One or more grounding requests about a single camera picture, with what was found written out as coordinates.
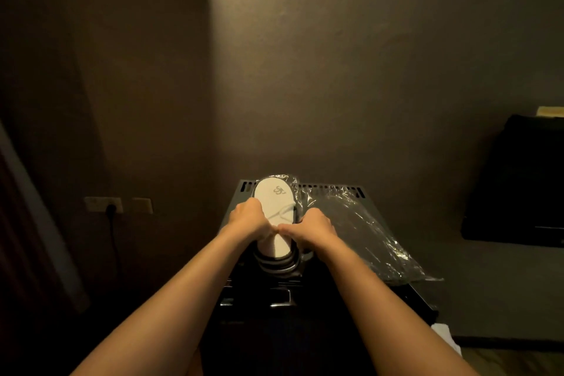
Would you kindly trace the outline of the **person's right hand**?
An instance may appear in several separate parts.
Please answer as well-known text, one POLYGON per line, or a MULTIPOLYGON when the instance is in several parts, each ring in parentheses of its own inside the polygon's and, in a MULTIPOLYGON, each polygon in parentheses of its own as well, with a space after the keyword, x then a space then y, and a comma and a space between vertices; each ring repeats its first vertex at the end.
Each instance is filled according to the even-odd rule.
POLYGON ((338 236, 330 219, 317 208, 308 209, 299 223, 305 225, 305 240, 295 241, 299 249, 314 251, 321 261, 327 259, 327 250, 333 245, 338 236))

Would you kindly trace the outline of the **person's left hand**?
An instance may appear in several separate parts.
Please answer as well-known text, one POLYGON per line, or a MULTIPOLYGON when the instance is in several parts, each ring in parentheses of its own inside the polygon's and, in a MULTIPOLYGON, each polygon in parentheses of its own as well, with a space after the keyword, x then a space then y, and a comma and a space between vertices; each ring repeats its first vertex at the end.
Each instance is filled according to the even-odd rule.
POLYGON ((259 241, 257 240, 257 216, 259 213, 264 214, 261 202, 257 198, 250 197, 239 203, 229 215, 228 231, 236 233, 248 242, 259 241))

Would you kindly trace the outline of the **black television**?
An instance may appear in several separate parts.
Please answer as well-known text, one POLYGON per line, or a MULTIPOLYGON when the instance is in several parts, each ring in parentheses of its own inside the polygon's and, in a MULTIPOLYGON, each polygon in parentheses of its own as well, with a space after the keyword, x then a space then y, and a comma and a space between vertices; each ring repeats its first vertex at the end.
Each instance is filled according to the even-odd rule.
POLYGON ((564 248, 564 118, 512 115, 469 196, 464 239, 564 248))

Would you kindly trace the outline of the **white wall socket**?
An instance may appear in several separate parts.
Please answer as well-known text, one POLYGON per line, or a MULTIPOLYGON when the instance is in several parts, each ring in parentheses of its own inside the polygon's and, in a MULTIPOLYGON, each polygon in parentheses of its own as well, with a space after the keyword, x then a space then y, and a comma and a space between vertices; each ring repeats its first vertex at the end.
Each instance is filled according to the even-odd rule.
POLYGON ((123 204, 120 197, 84 197, 88 212, 105 212, 108 206, 115 206, 117 214, 123 214, 123 204))

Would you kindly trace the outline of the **clear plastic bag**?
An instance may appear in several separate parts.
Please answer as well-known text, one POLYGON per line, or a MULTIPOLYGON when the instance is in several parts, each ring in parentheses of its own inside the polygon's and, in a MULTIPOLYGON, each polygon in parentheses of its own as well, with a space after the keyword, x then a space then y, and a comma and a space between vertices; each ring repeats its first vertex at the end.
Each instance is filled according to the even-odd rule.
MULTIPOLYGON (((320 209, 332 222, 337 236, 387 284, 442 281, 424 271, 399 244, 378 212, 370 212, 364 206, 365 195, 358 187, 306 184, 289 174, 267 177, 282 178, 292 187, 296 200, 294 223, 298 223, 308 209, 320 209)), ((260 180, 253 184, 251 196, 260 180)))

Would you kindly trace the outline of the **white slipper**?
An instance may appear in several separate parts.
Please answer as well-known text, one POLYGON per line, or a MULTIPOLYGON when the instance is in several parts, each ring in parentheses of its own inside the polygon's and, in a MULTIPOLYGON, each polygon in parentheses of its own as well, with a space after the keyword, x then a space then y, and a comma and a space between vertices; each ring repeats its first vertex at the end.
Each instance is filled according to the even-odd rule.
MULTIPOLYGON (((261 203, 264 216, 274 228, 294 223, 296 200, 286 180, 266 177, 256 183, 252 196, 261 203)), ((267 261, 279 262, 289 258, 292 241, 280 234, 269 234, 257 240, 257 252, 267 261)))

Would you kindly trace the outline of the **stack of slippers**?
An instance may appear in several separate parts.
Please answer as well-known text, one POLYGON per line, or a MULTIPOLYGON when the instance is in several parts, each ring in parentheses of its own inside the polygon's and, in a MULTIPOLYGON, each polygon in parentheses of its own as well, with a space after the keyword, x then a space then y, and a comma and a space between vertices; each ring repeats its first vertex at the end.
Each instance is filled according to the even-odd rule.
POLYGON ((253 245, 252 251, 260 269, 268 276, 280 279, 301 278, 308 263, 315 257, 310 249, 300 251, 295 241, 291 241, 287 256, 281 258, 267 257, 259 251, 257 244, 253 245))

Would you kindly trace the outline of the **black mini fridge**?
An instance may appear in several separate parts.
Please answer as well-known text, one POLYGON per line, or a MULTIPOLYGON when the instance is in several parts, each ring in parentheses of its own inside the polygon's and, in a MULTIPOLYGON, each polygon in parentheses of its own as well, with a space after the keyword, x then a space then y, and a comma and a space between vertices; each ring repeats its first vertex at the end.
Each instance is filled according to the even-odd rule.
MULTIPOLYGON (((358 187, 364 206, 378 212, 364 187, 343 186, 358 187)), ((204 376, 376 376, 327 266, 315 255, 301 278, 271 277, 253 245, 225 283, 201 340, 204 376)), ((432 325, 439 313, 421 294, 426 283, 386 284, 432 325)))

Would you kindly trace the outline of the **curtain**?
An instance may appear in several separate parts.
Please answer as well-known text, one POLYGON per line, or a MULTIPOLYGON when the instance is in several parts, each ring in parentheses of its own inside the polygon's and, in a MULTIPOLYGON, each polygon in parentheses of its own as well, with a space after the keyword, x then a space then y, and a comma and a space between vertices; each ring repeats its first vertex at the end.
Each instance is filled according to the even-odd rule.
POLYGON ((89 306, 67 244, 0 120, 0 365, 89 306))

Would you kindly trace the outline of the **person's right forearm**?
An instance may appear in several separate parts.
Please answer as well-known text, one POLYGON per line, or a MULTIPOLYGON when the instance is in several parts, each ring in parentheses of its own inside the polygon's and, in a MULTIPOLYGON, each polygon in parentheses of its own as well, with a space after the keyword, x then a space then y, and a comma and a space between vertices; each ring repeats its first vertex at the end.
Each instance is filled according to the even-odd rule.
POLYGON ((315 243, 378 376, 479 376, 334 233, 315 243))

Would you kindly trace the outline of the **white cloth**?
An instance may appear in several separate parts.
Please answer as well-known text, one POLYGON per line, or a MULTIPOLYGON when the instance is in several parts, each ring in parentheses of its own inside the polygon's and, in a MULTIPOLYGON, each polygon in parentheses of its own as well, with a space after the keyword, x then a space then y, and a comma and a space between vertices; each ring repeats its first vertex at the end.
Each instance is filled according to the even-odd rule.
POLYGON ((450 347, 452 347, 459 356, 462 357, 461 347, 454 341, 449 326, 445 323, 434 323, 431 329, 435 331, 450 347))

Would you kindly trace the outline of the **person's left forearm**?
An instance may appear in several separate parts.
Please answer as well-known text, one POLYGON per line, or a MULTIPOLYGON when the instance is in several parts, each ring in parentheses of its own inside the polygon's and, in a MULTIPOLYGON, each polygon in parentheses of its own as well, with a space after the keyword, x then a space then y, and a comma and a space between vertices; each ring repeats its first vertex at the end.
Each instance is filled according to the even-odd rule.
POLYGON ((238 258, 261 228, 229 224, 70 376, 183 376, 238 258))

